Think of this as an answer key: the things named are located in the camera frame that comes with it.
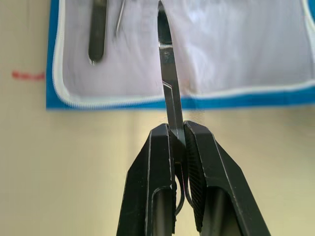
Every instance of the scissor blade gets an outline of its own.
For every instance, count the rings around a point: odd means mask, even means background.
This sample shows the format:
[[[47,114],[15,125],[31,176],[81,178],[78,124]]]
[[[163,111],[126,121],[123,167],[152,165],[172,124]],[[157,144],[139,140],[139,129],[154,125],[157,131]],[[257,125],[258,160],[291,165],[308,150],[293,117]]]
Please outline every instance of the scissor blade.
[[[159,1],[157,30],[162,81],[170,130],[185,145],[185,134],[172,37],[164,6]]]

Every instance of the red pen mark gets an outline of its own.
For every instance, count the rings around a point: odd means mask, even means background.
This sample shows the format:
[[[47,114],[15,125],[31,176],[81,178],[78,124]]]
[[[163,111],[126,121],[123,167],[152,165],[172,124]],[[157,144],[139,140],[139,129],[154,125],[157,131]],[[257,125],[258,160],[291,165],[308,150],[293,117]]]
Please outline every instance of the red pen mark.
[[[40,74],[30,74],[24,73],[14,70],[12,72],[12,77],[16,80],[33,80],[33,81],[40,81],[45,79],[45,73],[42,72]]]

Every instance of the blue fabric border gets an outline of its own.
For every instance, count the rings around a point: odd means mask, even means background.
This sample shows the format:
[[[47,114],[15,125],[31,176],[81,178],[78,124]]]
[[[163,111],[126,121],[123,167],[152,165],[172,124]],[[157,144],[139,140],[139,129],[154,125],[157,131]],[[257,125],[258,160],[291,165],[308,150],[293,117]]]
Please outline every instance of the blue fabric border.
[[[315,0],[309,0],[312,16],[315,16]],[[63,103],[57,96],[53,85],[53,59],[58,27],[59,0],[51,0],[50,24],[48,39],[48,56],[46,68],[46,108],[79,110]],[[315,103],[315,86],[297,91],[281,91],[268,93],[253,93],[213,99],[183,98],[183,109],[227,109],[257,106],[291,106]],[[142,103],[138,105],[120,105],[103,107],[97,110],[112,109],[165,109],[164,100],[157,102]]]

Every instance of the ridged rubber pad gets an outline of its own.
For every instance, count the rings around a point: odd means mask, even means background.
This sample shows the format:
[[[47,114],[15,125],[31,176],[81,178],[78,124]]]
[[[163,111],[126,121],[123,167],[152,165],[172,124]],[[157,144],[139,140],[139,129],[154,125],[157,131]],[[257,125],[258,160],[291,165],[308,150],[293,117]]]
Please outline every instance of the ridged rubber pad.
[[[185,139],[193,213],[197,230],[201,232],[207,187],[196,139],[188,124],[185,124]]]

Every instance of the red mark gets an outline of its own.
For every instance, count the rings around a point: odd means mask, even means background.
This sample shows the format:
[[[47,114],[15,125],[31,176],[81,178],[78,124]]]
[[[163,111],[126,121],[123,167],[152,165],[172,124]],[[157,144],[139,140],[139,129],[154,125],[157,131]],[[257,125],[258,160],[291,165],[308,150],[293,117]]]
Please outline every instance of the red mark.
[[[34,81],[39,81],[39,80],[44,80],[45,79],[45,73],[40,73],[40,74],[30,74],[30,73],[23,73],[19,71],[12,71],[12,77],[16,80],[34,80]]]

